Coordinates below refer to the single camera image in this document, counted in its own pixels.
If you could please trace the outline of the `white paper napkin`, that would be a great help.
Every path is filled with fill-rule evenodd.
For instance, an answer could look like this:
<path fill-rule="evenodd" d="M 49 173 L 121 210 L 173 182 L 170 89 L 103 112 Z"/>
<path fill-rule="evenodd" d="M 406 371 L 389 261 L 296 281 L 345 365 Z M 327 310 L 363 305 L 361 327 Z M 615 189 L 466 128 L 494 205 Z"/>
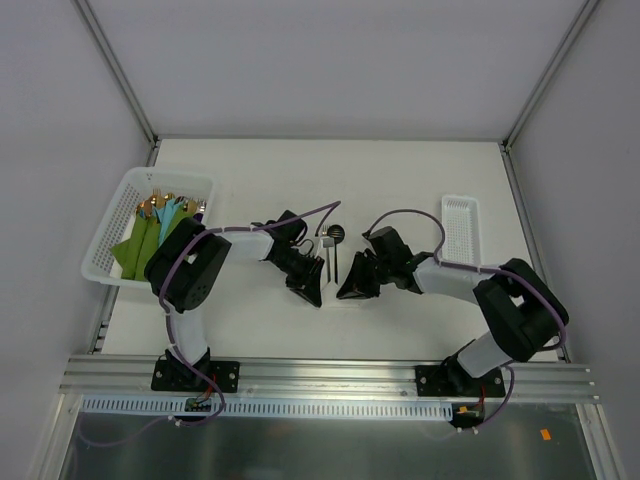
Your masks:
<path fill-rule="evenodd" d="M 337 298 L 337 293 L 340 289 L 340 285 L 334 281 L 321 282 L 321 297 L 323 308 L 339 308 L 344 305 L 344 302 Z"/>

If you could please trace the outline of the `silver fork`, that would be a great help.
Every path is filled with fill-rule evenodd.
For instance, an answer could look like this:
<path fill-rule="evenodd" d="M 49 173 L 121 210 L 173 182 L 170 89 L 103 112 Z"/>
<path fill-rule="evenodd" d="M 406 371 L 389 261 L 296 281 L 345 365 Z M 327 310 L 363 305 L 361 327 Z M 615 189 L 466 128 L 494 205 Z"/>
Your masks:
<path fill-rule="evenodd" d="M 328 225 L 323 225 L 321 228 L 321 236 L 330 236 L 329 234 L 329 226 Z M 326 278 L 327 278 L 327 282 L 330 283 L 332 280 L 332 272 L 331 272 L 331 254 L 330 254 L 330 250 L 331 249 L 323 249 L 325 252 L 325 266 L 326 266 Z"/>

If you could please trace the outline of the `black slotted spoon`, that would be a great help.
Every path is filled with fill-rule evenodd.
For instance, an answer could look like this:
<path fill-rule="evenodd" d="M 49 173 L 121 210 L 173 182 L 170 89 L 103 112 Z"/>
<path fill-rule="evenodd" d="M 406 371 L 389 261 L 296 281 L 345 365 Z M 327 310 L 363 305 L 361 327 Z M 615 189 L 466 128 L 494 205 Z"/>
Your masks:
<path fill-rule="evenodd" d="M 327 236 L 333 240 L 334 250 L 334 282 L 339 283 L 339 266 L 338 266 L 338 245 L 342 243 L 346 237 L 345 229 L 339 224 L 330 225 L 327 229 Z"/>

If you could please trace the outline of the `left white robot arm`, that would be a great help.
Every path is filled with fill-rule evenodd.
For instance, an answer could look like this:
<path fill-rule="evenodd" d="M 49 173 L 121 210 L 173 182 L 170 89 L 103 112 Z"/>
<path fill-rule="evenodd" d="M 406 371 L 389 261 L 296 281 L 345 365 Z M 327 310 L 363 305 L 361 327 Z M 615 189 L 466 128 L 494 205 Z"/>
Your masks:
<path fill-rule="evenodd" d="M 147 262 L 144 277 L 166 314 L 169 347 L 154 367 L 157 392 L 224 393 L 238 390 L 240 363 L 214 360 L 205 339 L 202 304 L 227 261 L 266 261 L 285 274 L 285 286 L 322 306 L 324 260 L 299 251 L 307 233 L 302 217 L 286 210 L 276 220 L 208 230 L 195 218 L 178 223 Z"/>

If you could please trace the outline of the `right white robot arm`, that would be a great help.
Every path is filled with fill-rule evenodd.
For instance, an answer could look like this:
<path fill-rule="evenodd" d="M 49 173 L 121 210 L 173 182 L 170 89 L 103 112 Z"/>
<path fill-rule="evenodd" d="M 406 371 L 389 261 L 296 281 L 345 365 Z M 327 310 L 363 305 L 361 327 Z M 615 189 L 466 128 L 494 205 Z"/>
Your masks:
<path fill-rule="evenodd" d="M 552 339 L 564 341 L 569 315 L 548 286 L 522 259 L 498 267 L 475 267 L 414 254 L 392 227 L 365 234 L 368 249 L 358 252 L 344 283 L 340 300 L 376 298 L 393 284 L 415 294 L 437 294 L 479 307 L 488 331 L 445 358 L 429 373 L 418 372 L 421 396 L 498 397 L 493 385 L 500 369 L 524 363 Z"/>

